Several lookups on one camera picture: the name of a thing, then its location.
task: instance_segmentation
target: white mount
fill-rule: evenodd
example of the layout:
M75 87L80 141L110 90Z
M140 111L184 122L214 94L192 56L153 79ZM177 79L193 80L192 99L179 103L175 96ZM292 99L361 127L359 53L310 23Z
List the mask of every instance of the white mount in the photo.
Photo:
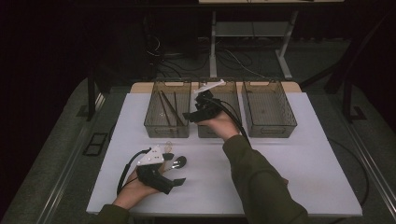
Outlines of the white mount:
M210 84L206 84L206 85L204 85L203 87L201 87L200 89L195 90L194 93L200 93L200 92L203 92L203 91L208 91L208 90L210 90L210 89L212 89L212 88L214 88L214 87L217 87L217 86L219 86L219 85L221 85L221 84L223 84L223 83L225 83L225 82L224 82L223 79L221 79L221 80L218 81L218 82L212 82L212 83L210 83Z
M138 166L163 163L163 153L160 146L155 146L148 152L140 161L137 162Z

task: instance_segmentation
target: gray container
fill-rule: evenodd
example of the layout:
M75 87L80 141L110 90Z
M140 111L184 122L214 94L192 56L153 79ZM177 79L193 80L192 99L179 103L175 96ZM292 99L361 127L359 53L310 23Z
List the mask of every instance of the gray container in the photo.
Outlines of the gray container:
M250 137L288 138L297 126L278 80L244 79L242 98Z
M236 81L231 77L206 77L200 78L199 88L210 82L218 82L224 80L224 84L210 89L213 97L226 102L222 103L230 112L239 120L241 120L241 111L239 109L238 92L236 89ZM217 138L218 136L207 126L198 125L198 136L200 138Z
M188 138L191 79L157 78L151 93L145 127L150 138Z

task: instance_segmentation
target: gray carpet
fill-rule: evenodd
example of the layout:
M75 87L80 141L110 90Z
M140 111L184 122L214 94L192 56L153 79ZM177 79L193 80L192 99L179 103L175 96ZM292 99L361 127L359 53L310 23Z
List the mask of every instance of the gray carpet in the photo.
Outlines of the gray carpet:
M247 66L250 70L268 77L281 77L280 67L274 54L274 49L279 45L278 42L263 40L262 42L243 44L251 45L254 49L246 50L245 53L233 52L242 63L251 63ZM286 60L290 66L293 80L304 81L332 65L343 55L347 46L346 41L290 43ZM220 43L219 47L227 48L225 44L220 45ZM158 77L177 77L178 74L183 77L208 77L208 63L205 62L207 55L203 49L198 60L172 57L170 62L176 63L184 70L174 64L164 63L174 69L159 66ZM218 57L219 55L223 60L222 63L218 63L219 77L253 76L245 69L239 69L240 66L233 62L230 54L220 51ZM309 99L325 133L331 139L333 151L346 173L351 187L358 199L362 200L367 190L366 180L360 164L352 156L352 154L357 155L356 146L347 131L347 126L342 121L343 118L339 115L340 94L325 94L322 89L325 82L326 78L309 86L304 91L308 92ZM85 209L101 163L106 155L106 146L112 127L117 121L123 99L129 89L130 87L114 87L111 93L105 95L104 103L95 114L94 119L87 122L86 118L78 116L81 114L78 112L87 103L86 81L76 88L2 223L36 223L53 189L58 190L59 198L54 201L51 212L45 213L49 214L48 217L42 217L40 220L55 224L87 223L92 218L92 215L87 214ZM394 150L396 137L394 132L359 89L353 91L353 105L359 106L367 117L367 120L354 121L353 127L377 162L391 188L396 189L396 175L394 174L394 170L396 170L396 151ZM98 157L81 155L81 151L88 145L94 133L108 134L103 151ZM62 182L59 176L65 176L67 180ZM333 218L323 217L312 217L311 219L312 223L334 221ZM156 218L155 223L246 223L246 220L244 218ZM395 223L395 219L386 207L373 179L370 178L369 194L363 205L363 217L348 218L340 223L388 224Z

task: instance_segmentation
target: floor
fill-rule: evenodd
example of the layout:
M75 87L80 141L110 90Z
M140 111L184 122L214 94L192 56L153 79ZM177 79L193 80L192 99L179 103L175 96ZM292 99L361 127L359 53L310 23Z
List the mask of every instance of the floor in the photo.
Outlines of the floor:
M185 59L169 51L166 60L158 66L158 77L208 77L208 42L204 38L200 41L201 54L197 60ZM279 44L279 40L265 38L220 39L217 44L218 77L241 78L258 76L257 74L282 77L274 54ZM291 42L286 60L293 81L301 83L337 62L348 44L345 40ZM303 91L307 92L334 154L362 202L363 216L343 220L311 217L312 223L395 223L395 212L387 206L388 202L395 202L394 196L387 198L387 195L392 196L396 189L395 133L358 88L353 90L352 104L362 110L366 119L356 120L353 124L346 122L340 112L342 93L326 94L323 90L326 81L327 78L323 78ZM110 93L100 94L96 104L97 113L92 121L88 122L86 80L76 87L1 223L87 223L92 219L93 215L87 214L85 209L106 155L112 128L117 122L123 99L129 90L130 87L116 86ZM82 151L95 133L106 134L101 154L97 157L83 156ZM373 162L362 162L361 158L367 159L367 155ZM367 164L373 163L379 172L367 168ZM243 217L157 217L151 221L247 223Z

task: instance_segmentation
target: olive green jacket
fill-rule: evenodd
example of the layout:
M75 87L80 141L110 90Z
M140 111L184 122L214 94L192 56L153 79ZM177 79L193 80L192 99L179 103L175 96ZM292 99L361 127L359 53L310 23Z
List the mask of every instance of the olive green jacket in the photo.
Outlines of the olive green jacket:
M306 210L290 197L283 178L243 136L228 139L223 149L250 224L308 223ZM91 224L125 224L128 217L128 211L107 204Z

